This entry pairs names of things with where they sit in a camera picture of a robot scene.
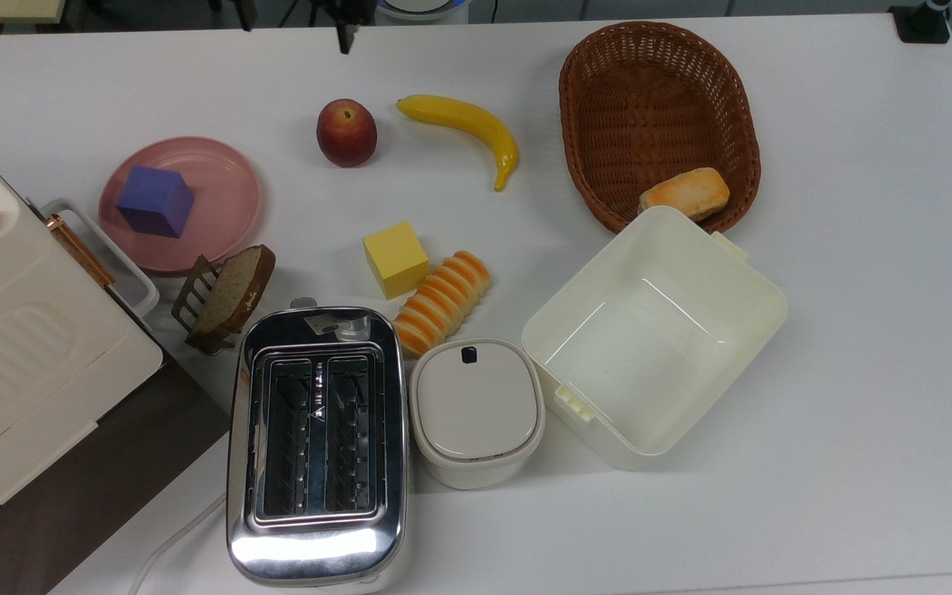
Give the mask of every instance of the pink plate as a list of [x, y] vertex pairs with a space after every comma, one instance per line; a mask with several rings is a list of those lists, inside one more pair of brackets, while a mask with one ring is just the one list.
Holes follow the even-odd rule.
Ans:
[[[171, 169], [193, 192], [182, 237], [137, 233], [117, 211], [131, 167]], [[245, 156], [219, 140], [180, 136], [137, 151], [112, 174], [98, 204], [98, 223], [137, 266], [157, 274], [187, 274], [193, 261], [222, 259], [252, 230], [259, 215], [259, 179]]]

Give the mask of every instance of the white lidded container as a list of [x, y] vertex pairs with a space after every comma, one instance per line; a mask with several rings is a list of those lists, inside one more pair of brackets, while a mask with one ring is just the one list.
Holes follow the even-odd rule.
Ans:
[[785, 320], [746, 259], [675, 208], [639, 215], [525, 324], [549, 409], [612, 467], [671, 448]]
[[499, 339], [427, 351], [411, 376], [412, 432], [428, 471], [457, 489], [505, 481], [541, 441], [545, 404], [536, 366]]

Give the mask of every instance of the bread roll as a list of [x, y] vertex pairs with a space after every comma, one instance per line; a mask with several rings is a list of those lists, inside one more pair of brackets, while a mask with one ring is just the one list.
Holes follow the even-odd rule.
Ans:
[[730, 188], [713, 167], [699, 167], [692, 172], [677, 174], [647, 189], [638, 199], [638, 213], [646, 208], [666, 204], [699, 221], [726, 207]]

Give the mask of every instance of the yellow cube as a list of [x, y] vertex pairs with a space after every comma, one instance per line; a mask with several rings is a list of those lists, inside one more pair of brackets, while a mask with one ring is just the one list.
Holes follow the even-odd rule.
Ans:
[[366, 260], [386, 300], [417, 289], [428, 275], [428, 256], [409, 221], [362, 238]]

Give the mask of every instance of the toy bread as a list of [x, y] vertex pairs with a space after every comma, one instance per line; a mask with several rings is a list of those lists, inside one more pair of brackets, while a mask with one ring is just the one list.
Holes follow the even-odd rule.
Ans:
[[274, 252], [265, 245], [253, 245], [224, 261], [186, 343], [207, 354], [228, 344], [259, 304], [274, 264]]
[[491, 274], [469, 252], [462, 250], [443, 260], [393, 322], [403, 353], [420, 357], [453, 335], [490, 286]]
[[647, 189], [638, 199], [638, 213], [646, 208], [666, 204], [699, 221], [726, 207], [730, 188], [713, 167], [699, 167], [692, 172], [677, 174]]

